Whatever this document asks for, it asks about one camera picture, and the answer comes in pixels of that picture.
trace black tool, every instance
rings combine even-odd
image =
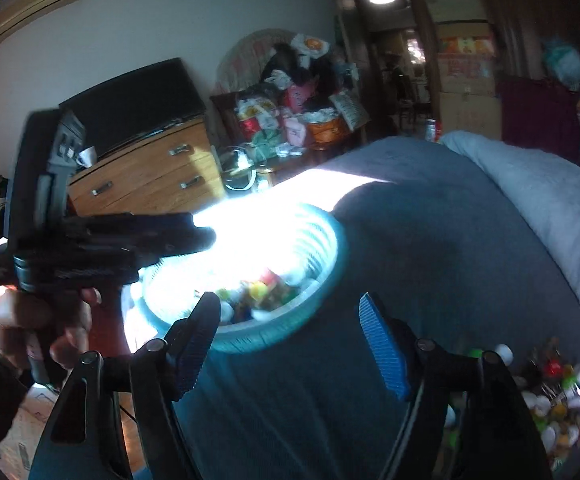
[[[375,294],[363,297],[359,314],[386,384],[399,381],[409,390],[406,417],[379,480],[433,477],[453,392],[465,393],[467,407],[445,478],[552,478],[530,411],[498,354],[486,351],[471,358],[417,339],[406,323],[387,316]],[[392,348],[398,352],[396,360],[391,359]]]
[[[187,319],[135,354],[81,355],[45,425],[30,480],[132,480],[116,392],[132,393],[153,480],[200,480],[172,402],[194,386],[220,318],[219,298],[206,292]]]
[[[0,242],[0,285],[37,294],[73,312],[81,288],[124,285],[165,256],[210,247],[214,231],[197,228],[189,213],[67,217],[68,184],[83,148],[83,126],[70,112],[32,113],[19,145],[6,205],[6,242]],[[66,371],[49,355],[57,327],[28,337],[36,382],[59,386]]]

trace stacked cardboard boxes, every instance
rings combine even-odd
[[[495,97],[496,49],[481,0],[426,0],[436,23],[444,133],[468,130],[501,138]]]

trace white cup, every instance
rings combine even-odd
[[[91,168],[94,166],[96,164],[96,150],[94,149],[94,146],[90,146],[89,148],[79,152],[76,161],[84,168]]]

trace red bag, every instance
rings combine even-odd
[[[309,81],[303,86],[293,84],[283,94],[283,104],[295,114],[303,113],[303,103],[314,95],[314,81]]]
[[[261,126],[259,125],[259,121],[257,121],[256,117],[250,117],[244,121],[239,121],[239,126],[241,126],[241,132],[243,133],[243,136],[246,138],[247,142],[251,141],[252,137],[261,131]]]

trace drawer handle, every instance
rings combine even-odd
[[[103,184],[103,186],[101,187],[97,187],[96,189],[92,190],[92,194],[94,196],[98,196],[100,195],[103,191],[107,191],[108,189],[110,189],[112,187],[112,181],[108,180],[105,184]]]
[[[201,182],[201,175],[196,175],[192,180],[181,182],[181,189],[187,189],[188,187],[192,187],[194,184],[198,184],[199,182]]]
[[[189,144],[181,144],[180,146],[177,146],[175,148],[172,148],[169,151],[170,155],[178,155],[179,153],[187,153],[190,151],[190,145]]]

